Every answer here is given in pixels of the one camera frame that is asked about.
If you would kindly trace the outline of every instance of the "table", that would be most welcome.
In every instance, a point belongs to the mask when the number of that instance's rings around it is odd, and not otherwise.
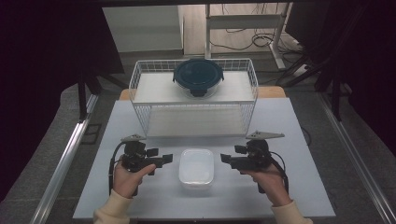
[[[262,96],[284,96],[279,87],[261,87],[260,90]],[[114,105],[74,218],[90,218],[93,210],[105,203],[108,197],[108,162],[120,139],[132,133],[143,134],[131,103],[126,101],[126,94],[126,91],[122,93]],[[298,202],[302,213],[307,217],[335,216],[290,99],[259,99],[249,132],[256,130],[286,135],[284,138],[268,140],[268,144],[270,150],[280,154],[286,163],[290,194]],[[147,148],[158,147],[160,155],[172,153],[174,161],[157,170],[155,176],[145,177],[128,215],[138,220],[241,220],[270,217],[271,203],[260,195],[256,183],[248,176],[233,171],[219,159],[220,153],[236,156],[233,146],[243,145],[246,141],[244,137],[147,139]],[[177,179],[180,154],[189,147],[207,148],[214,153],[215,180],[210,190],[183,189]]]

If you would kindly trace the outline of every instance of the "wire basket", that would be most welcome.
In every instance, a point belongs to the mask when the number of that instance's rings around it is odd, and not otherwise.
[[[245,136],[258,95],[250,59],[211,59],[224,73],[205,99],[187,97],[173,82],[187,60],[138,61],[129,95],[146,136]]]

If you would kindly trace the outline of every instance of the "white plastic container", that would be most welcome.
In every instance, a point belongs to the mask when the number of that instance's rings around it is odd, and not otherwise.
[[[209,189],[213,182],[214,166],[210,150],[189,148],[181,154],[178,178],[186,189]]]

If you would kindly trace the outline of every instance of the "white wire basket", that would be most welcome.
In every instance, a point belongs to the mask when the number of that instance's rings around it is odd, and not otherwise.
[[[191,99],[173,82],[187,60],[138,61],[129,95],[146,136],[245,136],[258,95],[250,59],[210,59],[224,80],[205,99]]]

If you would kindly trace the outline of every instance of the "person's left hand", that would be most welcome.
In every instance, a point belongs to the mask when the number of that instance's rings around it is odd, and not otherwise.
[[[155,164],[148,165],[136,173],[131,173],[118,162],[114,170],[113,189],[124,198],[132,198],[137,186],[142,183],[143,176],[155,170]]]

